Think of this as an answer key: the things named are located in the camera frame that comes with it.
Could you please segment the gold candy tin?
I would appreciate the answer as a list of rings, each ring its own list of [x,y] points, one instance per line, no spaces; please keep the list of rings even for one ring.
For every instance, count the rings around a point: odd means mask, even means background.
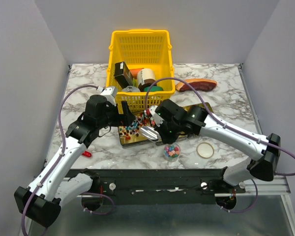
[[[211,105],[210,105],[208,102],[206,102],[205,104],[206,104],[206,106],[208,107],[208,109],[209,109],[212,113],[214,113],[214,111],[213,111]],[[183,109],[186,110],[186,111],[189,111],[190,108],[193,107],[193,106],[197,106],[197,107],[205,108],[204,105],[203,105],[203,103],[198,103],[198,104],[193,104],[193,105],[183,106]]]
[[[171,118],[175,118],[182,122],[182,119],[187,115],[187,111],[182,107],[175,106],[174,108],[170,108],[169,106],[161,106],[159,105],[156,109],[156,112],[164,119],[170,120]],[[184,132],[184,137],[177,139],[176,141],[181,141],[186,139],[190,134]]]
[[[140,133],[143,126],[151,126],[150,119],[144,112],[135,114],[135,119],[129,126],[119,126],[118,136],[123,148],[129,148],[136,145],[143,145],[151,141]]]

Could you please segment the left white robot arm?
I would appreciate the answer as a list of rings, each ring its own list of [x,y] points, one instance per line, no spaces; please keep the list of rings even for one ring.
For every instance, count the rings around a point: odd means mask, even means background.
[[[128,126],[135,119],[126,101],[120,106],[114,101],[111,95],[92,95],[85,111],[69,125],[54,158],[28,187],[16,189],[14,199],[23,217],[45,228],[55,222],[61,210],[56,192],[74,162],[100,136],[102,128]]]

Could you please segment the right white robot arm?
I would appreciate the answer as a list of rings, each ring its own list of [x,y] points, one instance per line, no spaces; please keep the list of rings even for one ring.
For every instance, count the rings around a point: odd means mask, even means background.
[[[201,106],[192,105],[185,110],[169,99],[151,106],[147,113],[155,122],[154,130],[164,144],[174,143],[181,134],[197,135],[216,139],[247,155],[246,160],[225,168],[223,176],[216,181],[219,191],[229,192],[240,182],[252,178],[273,181],[280,156],[276,149],[280,146],[278,135],[253,134],[225,122]]]

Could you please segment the metal candy scoop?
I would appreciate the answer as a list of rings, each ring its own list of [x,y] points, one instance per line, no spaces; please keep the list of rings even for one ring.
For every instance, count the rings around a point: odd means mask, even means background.
[[[140,134],[152,142],[158,142],[160,138],[159,133],[151,126],[142,126]]]

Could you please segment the gold jar lid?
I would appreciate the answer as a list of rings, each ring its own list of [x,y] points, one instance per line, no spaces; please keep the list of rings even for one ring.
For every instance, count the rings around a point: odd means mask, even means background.
[[[214,148],[210,143],[202,142],[197,146],[197,154],[201,158],[211,158],[214,155]]]

